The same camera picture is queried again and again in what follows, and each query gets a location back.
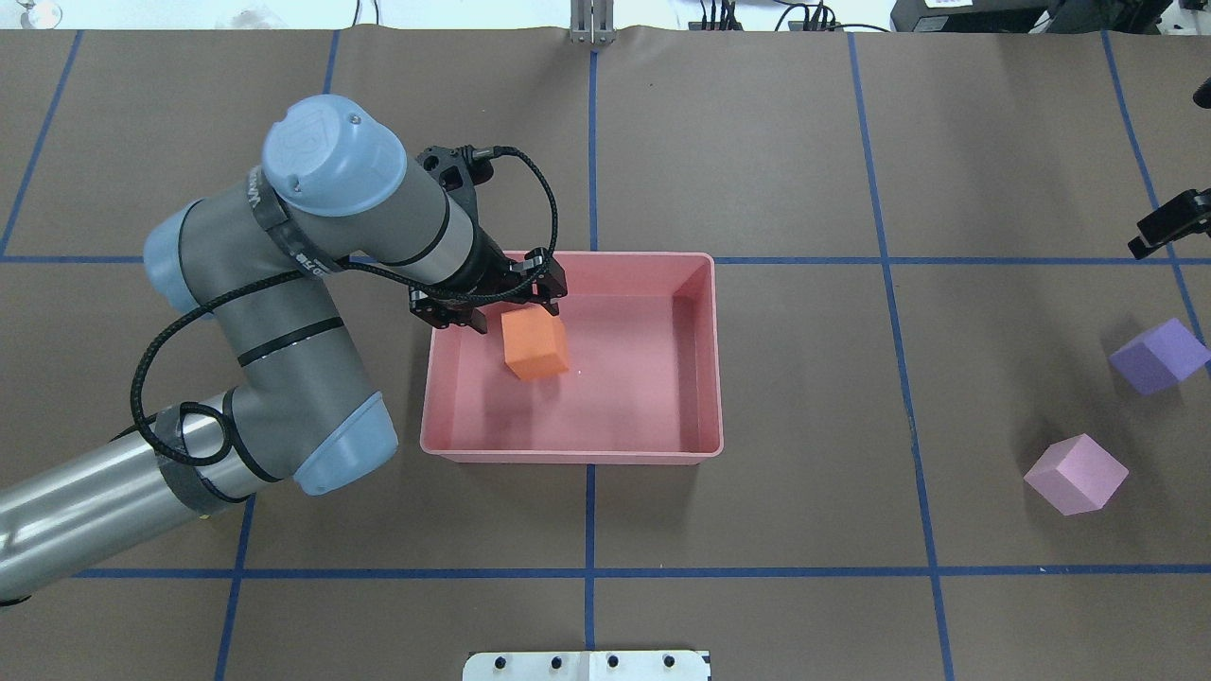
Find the black cable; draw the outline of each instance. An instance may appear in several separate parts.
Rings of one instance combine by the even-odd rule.
[[[874,30],[882,30],[883,33],[891,33],[890,30],[874,24],[833,24],[828,27],[826,30],[833,30],[837,28],[873,28]]]
[[[471,303],[474,305],[487,305],[489,303],[499,303],[503,301],[507,301],[509,298],[516,296],[517,293],[521,293],[522,291],[530,291],[532,287],[534,286],[534,282],[538,281],[539,277],[545,276],[551,268],[551,257],[555,256],[555,247],[559,239],[559,208],[558,206],[556,206],[555,191],[551,190],[551,184],[547,183],[546,177],[543,174],[543,171],[539,170],[538,165],[534,164],[534,161],[530,160],[529,156],[527,156],[521,149],[517,149],[516,147],[493,147],[492,150],[497,158],[513,156],[516,159],[520,159],[523,164],[526,164],[526,166],[530,170],[530,172],[534,173],[534,177],[538,178],[539,184],[543,185],[543,191],[546,193],[546,199],[551,204],[551,242],[547,246],[546,251],[547,257],[544,258],[543,264],[534,268],[534,271],[532,271],[529,276],[523,279],[521,284],[501,293],[471,294],[471,293],[461,293],[458,291],[447,291],[443,288],[430,286],[427,284],[421,284],[419,281],[414,281],[406,276],[398,275],[391,270],[377,268],[373,265],[365,265],[354,262],[343,262],[342,265],[345,269],[369,273],[398,284],[411,286],[435,298],[463,301],[466,303]],[[155,416],[149,417],[143,411],[143,387],[147,383],[148,372],[151,370],[151,364],[155,361],[156,355],[160,354],[160,350],[163,348],[165,343],[167,343],[170,338],[172,338],[173,336],[179,333],[183,328],[197,321],[206,314],[213,313],[216,309],[233,301],[243,298],[245,296],[251,296],[259,291],[264,291],[266,288],[271,288],[274,286],[279,286],[281,284],[294,281],[295,279],[302,279],[302,277],[303,273],[298,270],[285,271],[281,274],[275,274],[272,276],[266,276],[265,279],[253,281],[252,284],[241,286],[234,291],[228,291],[222,296],[207,301],[206,303],[194,308],[189,313],[178,317],[177,321],[165,327],[165,330],[161,331],[151,340],[147,350],[143,351],[143,356],[139,359],[139,364],[134,367],[134,376],[131,378],[130,405],[131,405],[131,420],[133,422],[133,425],[131,425],[128,429],[119,434],[116,437],[114,437],[114,440],[122,437],[124,435],[130,435],[131,433],[138,431],[139,435],[143,436],[143,440],[145,440],[147,443],[150,445],[151,448],[157,454],[161,454],[177,463],[193,467],[211,465],[226,458],[226,456],[231,452],[231,445],[234,439],[234,428],[233,428],[234,424],[228,417],[223,414],[223,412],[213,407],[210,407],[207,405],[201,405],[197,402],[182,402],[180,412],[182,414],[194,413],[194,414],[206,416],[218,422],[219,428],[223,431],[223,443],[219,447],[219,450],[211,456],[195,457],[189,454],[188,452],[182,452],[179,450],[176,450],[174,447],[170,446],[167,442],[161,440],[155,434],[155,431],[151,430],[151,424],[155,422]]]
[[[143,357],[139,359],[138,366],[134,367],[134,377],[131,378],[131,419],[134,422],[134,429],[138,430],[139,435],[147,441],[148,445],[160,456],[170,458],[177,463],[183,463],[185,465],[211,465],[223,460],[228,453],[231,451],[231,424],[223,416],[223,412],[206,405],[199,405],[196,402],[183,402],[182,413],[199,413],[207,416],[218,422],[219,428],[223,430],[223,446],[219,451],[214,452],[208,457],[194,457],[188,452],[182,452],[168,446],[167,442],[161,440],[151,430],[151,422],[154,419],[148,418],[147,413],[143,411],[143,385],[147,383],[148,371],[151,368],[151,362],[155,361],[155,356],[163,348],[163,344],[168,342],[170,338],[176,336],[180,330],[185,328],[194,321],[197,321],[208,313],[213,313],[217,308],[230,303],[231,301],[243,298],[258,291],[264,291],[265,288],[277,286],[279,284],[286,284],[287,281],[293,281],[295,279],[302,279],[303,273],[286,271],[282,274],[275,274],[274,276],[266,276],[259,281],[253,281],[247,286],[241,286],[235,291],[228,291],[226,293],[208,301],[185,315],[182,315],[177,321],[170,324],[161,331],[144,350]]]
[[[777,24],[774,25],[774,30],[777,32],[782,28],[782,22],[786,21],[786,16],[791,13],[796,7],[803,8],[803,28],[799,30],[805,32],[819,32],[830,30],[828,27],[833,25],[837,21],[837,12],[832,7],[825,5],[823,2],[782,2],[780,0],[774,0],[779,5],[786,5],[786,10],[782,16],[777,18]]]
[[[779,2],[779,5],[787,5],[787,4],[786,2]],[[811,12],[810,7],[808,7],[803,2],[796,2],[793,5],[787,5],[786,11],[784,11],[782,16],[777,18],[777,24],[774,25],[774,32],[775,33],[777,32],[777,29],[782,28],[782,22],[786,21],[786,15],[790,15],[792,11],[794,11],[796,7],[803,7],[803,23],[804,24],[808,23],[808,16],[809,16],[809,12]]]

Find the pink bin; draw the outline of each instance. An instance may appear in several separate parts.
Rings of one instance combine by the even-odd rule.
[[[507,303],[483,308],[487,336],[435,331],[420,446],[463,463],[694,464],[723,451],[714,261],[556,257],[572,370],[530,382],[509,371]]]

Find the purple cube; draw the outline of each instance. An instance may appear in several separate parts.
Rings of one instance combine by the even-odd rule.
[[[1110,355],[1110,364],[1141,395],[1186,380],[1207,361],[1207,350],[1182,322],[1171,319],[1136,336]]]
[[[1127,476],[1127,469],[1089,435],[1048,447],[1026,474],[1026,481],[1064,515],[1106,505]]]

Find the orange cube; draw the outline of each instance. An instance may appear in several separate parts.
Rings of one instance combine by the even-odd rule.
[[[572,367],[563,320],[543,308],[522,308],[500,315],[505,365],[522,380],[546,378]]]

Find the blue tape line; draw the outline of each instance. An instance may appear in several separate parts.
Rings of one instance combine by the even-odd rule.
[[[21,185],[17,188],[17,196],[12,200],[12,210],[8,211],[8,222],[4,225],[4,234],[0,234],[0,256],[8,248],[8,240],[12,239],[12,230],[17,227],[17,216],[21,214],[21,205],[25,200],[25,190],[34,178],[34,168],[38,167],[38,158],[42,155],[42,144],[46,143],[46,135],[51,131],[51,121],[54,120],[54,111],[59,108],[59,99],[63,98],[63,88],[67,87],[68,75],[71,73],[71,64],[75,63],[76,53],[80,51],[80,41],[84,40],[84,32],[78,30],[71,40],[71,50],[68,51],[68,61],[63,64],[63,73],[59,74],[59,84],[54,86],[54,96],[51,97],[51,105],[46,108],[46,118],[42,119],[42,127],[38,131],[38,139],[34,142],[34,150],[29,154],[29,162],[25,164],[25,174],[21,176]]]
[[[231,571],[231,590],[228,593],[228,610],[223,619],[223,636],[219,639],[218,660],[214,663],[214,681],[223,681],[226,674],[228,653],[231,651],[231,634],[235,631],[235,613],[240,606],[240,585],[243,582],[243,561],[248,555],[248,534],[252,531],[252,514],[257,508],[257,496],[243,503],[243,521],[240,525],[240,544],[235,550],[235,568]]]
[[[597,51],[589,53],[589,250],[597,250]]]
[[[1140,141],[1135,133],[1135,124],[1131,122],[1131,111],[1127,109],[1127,99],[1123,93],[1123,80],[1119,78],[1119,65],[1114,58],[1114,47],[1110,45],[1110,34],[1102,30],[1102,50],[1106,52],[1106,64],[1110,69],[1110,81],[1114,84],[1114,97],[1119,102],[1119,114],[1123,115],[1123,126],[1127,132],[1127,141],[1131,143],[1131,151],[1136,158],[1136,166],[1140,168],[1140,177],[1143,179],[1144,190],[1148,193],[1148,202],[1152,205],[1152,210],[1160,207],[1160,202],[1157,200],[1157,191],[1153,188],[1152,173],[1148,172],[1148,164],[1143,159],[1143,150],[1140,149]],[[1186,307],[1186,316],[1190,322],[1190,330],[1200,343],[1206,344],[1206,338],[1203,336],[1203,325],[1199,324],[1199,315],[1194,310],[1194,302],[1190,299],[1190,292],[1186,287],[1186,275],[1182,274],[1182,265],[1177,258],[1177,250],[1170,244],[1165,247],[1169,254],[1167,262],[1173,269],[1173,279],[1177,282],[1177,292],[1182,296],[1182,305]],[[1206,367],[1207,376],[1211,376],[1211,365]]]
[[[871,577],[1052,577],[1064,574],[1211,574],[1211,563],[951,565],[869,567],[598,567],[568,568],[246,568],[248,579],[819,579]],[[231,579],[234,570],[94,567],[74,579]]]
[[[580,567],[251,568],[245,579],[584,579]]]
[[[1110,34],[1102,30],[1102,50],[1106,51],[1106,63],[1110,68],[1110,81],[1114,82],[1114,96],[1119,101],[1119,114],[1123,115],[1123,125],[1127,128],[1127,141],[1131,142],[1131,153],[1135,154],[1136,165],[1140,167],[1140,177],[1143,178],[1143,188],[1148,193],[1148,202],[1152,210],[1160,207],[1157,202],[1157,191],[1152,187],[1152,176],[1148,174],[1148,165],[1143,161],[1143,151],[1140,150],[1140,141],[1136,139],[1135,126],[1131,125],[1131,114],[1127,111],[1127,102],[1123,96],[1123,81],[1119,80],[1119,67],[1114,61],[1114,51],[1110,47]]]
[[[597,570],[597,467],[585,467],[585,649],[597,646],[595,634]]]
[[[328,47],[328,68],[323,73],[323,93],[332,92],[332,74],[337,70],[337,48],[340,46],[340,32],[332,32],[332,45]]]
[[[866,120],[866,102],[862,97],[862,75],[857,62],[857,45],[854,34],[845,34],[849,41],[849,63],[854,74],[854,97],[857,102],[857,125],[862,133],[862,155],[866,159],[866,179],[871,187],[871,208],[874,214],[874,231],[879,240],[879,258],[883,264],[883,288],[888,296],[888,314],[891,320],[891,338],[896,348],[896,365],[900,370],[900,394],[908,417],[912,439],[912,459],[917,477],[917,502],[920,507],[920,526],[925,537],[925,557],[929,561],[930,585],[934,591],[934,614],[937,619],[937,640],[942,653],[942,671],[947,681],[954,681],[954,663],[951,656],[951,636],[946,624],[946,605],[942,600],[942,580],[937,576],[937,550],[934,545],[934,523],[929,513],[929,493],[925,490],[925,467],[920,459],[920,439],[917,434],[917,416],[912,405],[912,387],[908,383],[908,364],[905,359],[903,338],[900,332],[900,311],[896,307],[895,282],[891,279],[891,259],[888,253],[888,236],[883,225],[883,202],[879,200],[879,183],[874,174],[874,155],[871,150],[871,132]]]
[[[589,52],[589,250],[597,241],[597,51]],[[596,593],[593,570],[597,566],[597,467],[585,467],[585,649],[597,647]]]
[[[817,257],[733,257],[722,256],[714,258],[719,265],[877,265],[882,261],[876,257],[862,256],[817,256]]]
[[[943,577],[1012,577],[1063,574],[1211,574],[1211,565],[977,565],[937,568]]]
[[[1137,261],[1135,258],[1031,258],[1031,257],[912,257],[895,256],[889,258],[894,265],[1117,265],[1148,267],[1166,264],[1157,261]]]
[[[929,567],[601,567],[598,579],[779,579],[819,577],[929,577]]]

